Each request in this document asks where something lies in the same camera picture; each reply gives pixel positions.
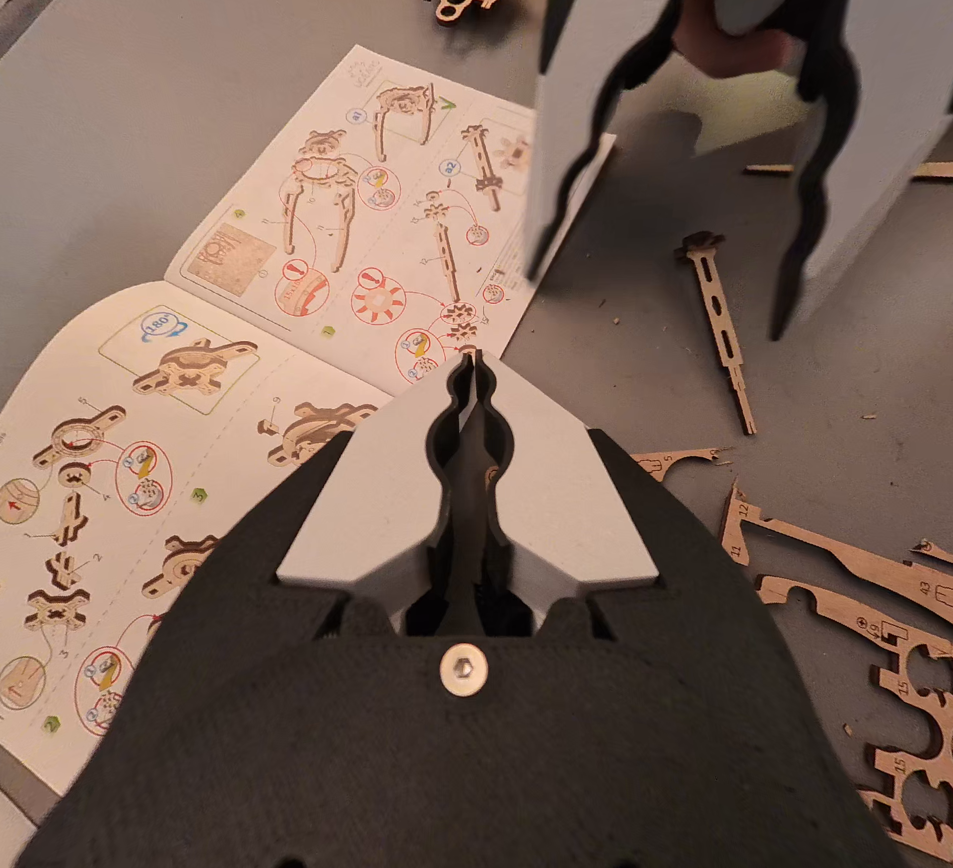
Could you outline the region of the illustrated instruction booklet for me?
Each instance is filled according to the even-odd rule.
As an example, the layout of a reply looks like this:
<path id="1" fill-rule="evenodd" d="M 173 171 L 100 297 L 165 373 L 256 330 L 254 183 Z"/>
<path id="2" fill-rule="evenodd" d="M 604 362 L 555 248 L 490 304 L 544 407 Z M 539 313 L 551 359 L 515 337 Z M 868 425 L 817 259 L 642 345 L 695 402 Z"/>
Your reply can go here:
<path id="1" fill-rule="evenodd" d="M 467 348 L 501 356 L 536 114 L 354 46 L 158 282 L 2 409 L 2 756 L 62 797 L 215 543 Z"/>

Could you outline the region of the thin wooden strip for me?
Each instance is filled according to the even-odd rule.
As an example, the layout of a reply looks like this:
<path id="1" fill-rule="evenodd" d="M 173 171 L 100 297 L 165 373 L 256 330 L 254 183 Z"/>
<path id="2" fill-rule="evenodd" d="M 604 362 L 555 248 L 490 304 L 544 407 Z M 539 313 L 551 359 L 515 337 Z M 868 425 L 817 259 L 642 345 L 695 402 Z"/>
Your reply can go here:
<path id="1" fill-rule="evenodd" d="M 791 164 L 748 164 L 743 173 L 749 176 L 770 176 L 786 178 L 791 176 L 794 168 Z M 911 174 L 911 182 L 924 183 L 952 183 L 951 161 L 925 161 Z"/>

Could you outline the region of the slotted wooden shaft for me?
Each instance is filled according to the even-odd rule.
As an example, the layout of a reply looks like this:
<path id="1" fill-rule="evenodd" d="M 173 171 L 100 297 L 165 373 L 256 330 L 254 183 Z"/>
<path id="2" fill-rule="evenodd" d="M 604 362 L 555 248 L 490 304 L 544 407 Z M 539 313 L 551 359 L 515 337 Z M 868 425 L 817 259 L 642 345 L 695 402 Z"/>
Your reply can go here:
<path id="1" fill-rule="evenodd" d="M 745 434 L 756 434 L 756 422 L 748 401 L 744 376 L 744 353 L 728 307 L 727 297 L 716 265 L 718 246 L 724 238 L 699 231 L 684 238 L 675 255 L 693 266 L 701 301 L 721 366 L 732 386 Z"/>

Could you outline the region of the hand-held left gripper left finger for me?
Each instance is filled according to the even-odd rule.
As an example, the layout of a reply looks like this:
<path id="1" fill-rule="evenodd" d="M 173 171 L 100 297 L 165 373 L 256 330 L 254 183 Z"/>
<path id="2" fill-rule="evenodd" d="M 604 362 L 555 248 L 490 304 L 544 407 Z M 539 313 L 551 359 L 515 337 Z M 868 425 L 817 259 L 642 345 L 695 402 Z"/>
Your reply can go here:
<path id="1" fill-rule="evenodd" d="M 277 568 L 283 584 L 369 598 L 407 634 L 435 633 L 454 559 L 447 465 L 473 371 L 459 353 L 357 426 Z"/>

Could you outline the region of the large punched wooden parts sheet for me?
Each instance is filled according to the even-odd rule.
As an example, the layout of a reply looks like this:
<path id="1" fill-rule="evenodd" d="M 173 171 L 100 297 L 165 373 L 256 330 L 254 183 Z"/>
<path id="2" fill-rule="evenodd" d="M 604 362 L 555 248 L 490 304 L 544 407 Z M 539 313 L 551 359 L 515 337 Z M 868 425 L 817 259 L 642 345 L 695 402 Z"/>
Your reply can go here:
<path id="1" fill-rule="evenodd" d="M 923 537 L 899 478 L 860 503 L 851 483 L 783 469 L 764 484 L 729 447 L 631 454 L 730 472 L 719 543 L 791 648 L 847 778 L 910 866 L 951 866 L 951 535 Z"/>

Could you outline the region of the person's right hand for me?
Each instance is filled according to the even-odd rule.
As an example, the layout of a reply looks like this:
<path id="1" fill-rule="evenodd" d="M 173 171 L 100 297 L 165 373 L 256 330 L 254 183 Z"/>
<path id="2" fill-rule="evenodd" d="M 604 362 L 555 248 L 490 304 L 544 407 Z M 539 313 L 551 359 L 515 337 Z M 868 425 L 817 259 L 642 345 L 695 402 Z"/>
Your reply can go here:
<path id="1" fill-rule="evenodd" d="M 784 67 L 797 40 L 777 29 L 730 35 L 719 25 L 714 0 L 681 0 L 673 46 L 702 74 L 727 79 Z"/>

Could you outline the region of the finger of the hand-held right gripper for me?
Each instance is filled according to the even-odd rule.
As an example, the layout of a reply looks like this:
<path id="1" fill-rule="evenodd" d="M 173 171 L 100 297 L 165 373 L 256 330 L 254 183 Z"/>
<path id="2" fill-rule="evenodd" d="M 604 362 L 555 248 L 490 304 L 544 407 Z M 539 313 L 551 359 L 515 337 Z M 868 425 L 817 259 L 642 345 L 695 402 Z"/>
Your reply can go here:
<path id="1" fill-rule="evenodd" d="M 542 275 L 620 94 L 668 60 L 680 18 L 681 0 L 547 0 L 523 224 L 530 281 Z"/>
<path id="2" fill-rule="evenodd" d="M 834 290 L 951 125 L 951 0 L 823 0 L 798 91 L 814 105 L 780 263 L 779 341 Z"/>

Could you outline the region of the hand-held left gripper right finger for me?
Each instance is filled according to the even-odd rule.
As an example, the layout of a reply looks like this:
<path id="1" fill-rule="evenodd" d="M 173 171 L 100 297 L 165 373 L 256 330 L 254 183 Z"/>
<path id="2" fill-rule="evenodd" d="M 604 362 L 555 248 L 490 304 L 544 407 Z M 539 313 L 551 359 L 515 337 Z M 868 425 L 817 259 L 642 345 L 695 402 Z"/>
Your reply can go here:
<path id="1" fill-rule="evenodd" d="M 655 584 L 660 572 L 589 428 L 490 353 L 476 353 L 487 544 L 478 590 L 488 631 L 531 634 L 552 606 Z"/>

